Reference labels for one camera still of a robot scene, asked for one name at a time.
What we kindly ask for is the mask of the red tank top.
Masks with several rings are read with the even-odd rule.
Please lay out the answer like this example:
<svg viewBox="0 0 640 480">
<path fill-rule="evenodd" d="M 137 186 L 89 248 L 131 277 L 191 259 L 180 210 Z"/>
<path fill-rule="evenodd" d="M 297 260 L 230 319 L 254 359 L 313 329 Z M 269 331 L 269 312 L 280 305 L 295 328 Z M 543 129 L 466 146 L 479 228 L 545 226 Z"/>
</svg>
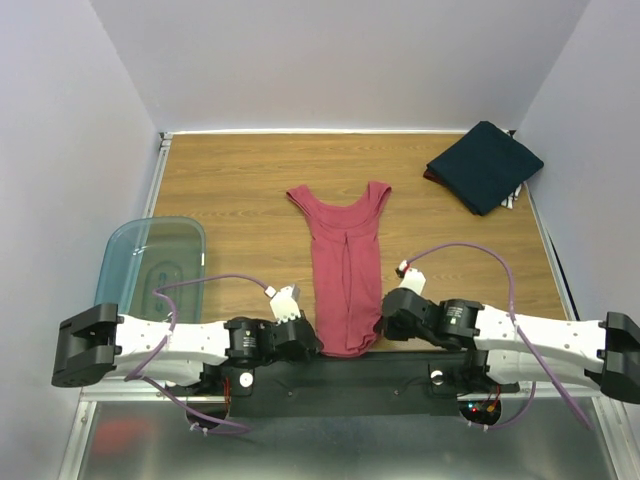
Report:
<svg viewBox="0 0 640 480">
<path fill-rule="evenodd" d="M 311 235 L 315 330 L 323 353 L 353 358 L 377 341 L 382 279 L 380 218 L 392 194 L 386 183 L 370 181 L 349 206 L 320 201 L 306 185 L 286 197 L 303 214 Z"/>
</svg>

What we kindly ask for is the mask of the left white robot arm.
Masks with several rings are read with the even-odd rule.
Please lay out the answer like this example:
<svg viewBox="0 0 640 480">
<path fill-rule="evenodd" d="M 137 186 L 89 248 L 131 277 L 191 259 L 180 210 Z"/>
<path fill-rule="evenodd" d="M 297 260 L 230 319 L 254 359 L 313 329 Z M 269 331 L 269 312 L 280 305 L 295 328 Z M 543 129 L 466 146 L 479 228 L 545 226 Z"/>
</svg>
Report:
<svg viewBox="0 0 640 480">
<path fill-rule="evenodd" d="M 321 349 L 305 317 L 170 326 L 121 314 L 117 305 L 106 303 L 60 323 L 51 384 L 80 388 L 111 377 L 146 376 L 210 394 L 222 384 L 220 366 L 253 369 L 304 360 Z"/>
</svg>

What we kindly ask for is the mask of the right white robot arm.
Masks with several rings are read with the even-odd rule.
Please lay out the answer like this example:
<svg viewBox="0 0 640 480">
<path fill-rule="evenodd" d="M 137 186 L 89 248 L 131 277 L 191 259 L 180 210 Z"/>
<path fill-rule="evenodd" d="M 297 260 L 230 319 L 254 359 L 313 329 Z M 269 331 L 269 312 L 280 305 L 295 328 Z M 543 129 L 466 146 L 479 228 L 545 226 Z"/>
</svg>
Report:
<svg viewBox="0 0 640 480">
<path fill-rule="evenodd" d="M 377 333 L 394 341 L 422 339 L 448 351 L 480 351 L 460 366 L 463 384 L 482 390 L 556 380 L 625 403 L 639 401 L 639 327 L 626 314 L 568 321 L 511 315 L 463 299 L 434 303 L 408 288 L 382 301 Z"/>
</svg>

